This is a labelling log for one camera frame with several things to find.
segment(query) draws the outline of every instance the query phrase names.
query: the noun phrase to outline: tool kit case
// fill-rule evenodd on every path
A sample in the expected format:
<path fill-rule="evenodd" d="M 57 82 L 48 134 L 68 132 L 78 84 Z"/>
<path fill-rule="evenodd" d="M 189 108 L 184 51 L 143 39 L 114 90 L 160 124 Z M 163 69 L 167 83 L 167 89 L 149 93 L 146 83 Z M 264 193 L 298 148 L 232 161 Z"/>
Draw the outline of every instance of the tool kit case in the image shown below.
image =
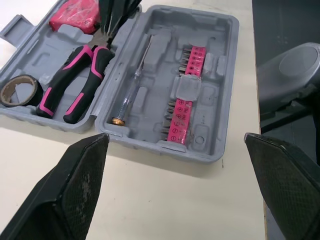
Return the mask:
<path fill-rule="evenodd" d="M 55 72 L 72 51 L 93 38 L 70 25 L 52 31 L 48 23 L 64 2 L 58 1 L 37 26 L 17 15 L 0 32 L 1 38 L 16 47 L 0 72 L 0 89 L 14 77 L 30 75 L 46 91 Z M 225 151 L 238 33 L 239 22 L 233 16 L 155 5 L 146 12 L 137 13 L 119 30 L 111 48 L 115 57 L 106 68 L 90 107 L 77 123 L 66 123 L 63 116 L 83 88 L 89 67 L 67 87 L 52 119 L 38 116 L 37 107 L 31 105 L 7 107 L 0 104 L 0 114 L 64 132 L 83 133 L 94 124 L 98 132 L 109 134 L 111 142 L 125 147 L 189 162 L 216 162 Z M 125 126 L 114 125 L 112 119 L 119 111 L 150 36 L 153 39 Z M 193 46 L 205 51 L 201 80 L 196 85 L 187 75 L 179 73 L 185 49 L 191 52 Z M 194 99 L 186 138 L 181 144 L 168 141 L 163 124 L 168 120 L 170 103 L 179 104 L 183 96 Z"/>

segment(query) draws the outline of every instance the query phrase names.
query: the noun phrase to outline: floor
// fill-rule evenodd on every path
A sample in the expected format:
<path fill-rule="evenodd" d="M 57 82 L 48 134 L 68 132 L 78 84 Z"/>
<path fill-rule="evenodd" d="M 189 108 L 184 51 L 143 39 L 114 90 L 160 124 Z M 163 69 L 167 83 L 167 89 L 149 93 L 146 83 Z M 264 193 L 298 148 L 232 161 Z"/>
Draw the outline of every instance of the floor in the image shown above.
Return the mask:
<path fill-rule="evenodd" d="M 320 43 L 320 1 L 252 0 L 252 5 L 257 68 L 298 45 Z M 261 126 L 287 115 L 286 111 L 278 112 L 274 118 L 261 121 Z M 265 135 L 295 144 L 311 159 L 316 160 L 316 134 L 311 116 Z M 269 209 L 266 211 L 266 218 L 268 239 L 285 240 Z"/>

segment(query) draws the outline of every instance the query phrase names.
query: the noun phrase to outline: pliers handle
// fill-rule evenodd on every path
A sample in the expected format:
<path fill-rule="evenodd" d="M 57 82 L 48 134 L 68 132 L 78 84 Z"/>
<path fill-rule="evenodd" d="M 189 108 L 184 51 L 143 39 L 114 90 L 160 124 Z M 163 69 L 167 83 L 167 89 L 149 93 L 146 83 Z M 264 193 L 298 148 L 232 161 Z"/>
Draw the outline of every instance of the pliers handle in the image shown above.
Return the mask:
<path fill-rule="evenodd" d="M 36 114 L 51 119 L 67 87 L 84 68 L 92 63 L 89 77 L 83 89 L 63 116 L 66 123 L 77 123 L 93 101 L 95 93 L 105 77 L 104 71 L 114 56 L 105 46 L 97 46 L 94 50 L 88 45 L 77 47 L 54 75 Z"/>

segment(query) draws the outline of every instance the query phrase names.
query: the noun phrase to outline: brass tip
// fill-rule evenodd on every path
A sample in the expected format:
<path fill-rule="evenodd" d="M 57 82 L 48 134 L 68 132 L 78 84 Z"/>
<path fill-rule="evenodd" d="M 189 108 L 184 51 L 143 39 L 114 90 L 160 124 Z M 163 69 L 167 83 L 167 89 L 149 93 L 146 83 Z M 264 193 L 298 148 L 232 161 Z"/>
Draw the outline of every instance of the brass tip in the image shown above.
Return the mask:
<path fill-rule="evenodd" d="M 120 120 L 119 118 L 114 117 L 114 118 L 112 118 L 112 124 L 123 127 L 125 125 L 125 122 Z"/>

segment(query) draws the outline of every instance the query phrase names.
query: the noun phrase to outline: white table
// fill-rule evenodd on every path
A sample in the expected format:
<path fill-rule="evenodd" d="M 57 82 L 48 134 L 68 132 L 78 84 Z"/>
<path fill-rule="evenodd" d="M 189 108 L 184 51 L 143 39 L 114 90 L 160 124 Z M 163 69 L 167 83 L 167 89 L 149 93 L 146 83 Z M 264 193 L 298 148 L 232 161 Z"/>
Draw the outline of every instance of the white table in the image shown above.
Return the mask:
<path fill-rule="evenodd" d="M 16 14 L 36 25 L 54 2 L 3 0 L 0 29 Z M 225 154 L 212 165 L 198 165 L 111 143 L 87 239 L 265 239 L 263 198 L 243 142 L 245 132 L 259 132 L 252 1 L 142 1 L 144 10 L 155 4 L 225 13 L 240 21 Z M 14 50 L 0 40 L 0 67 Z M 68 145 L 93 134 L 0 117 L 0 232 Z"/>

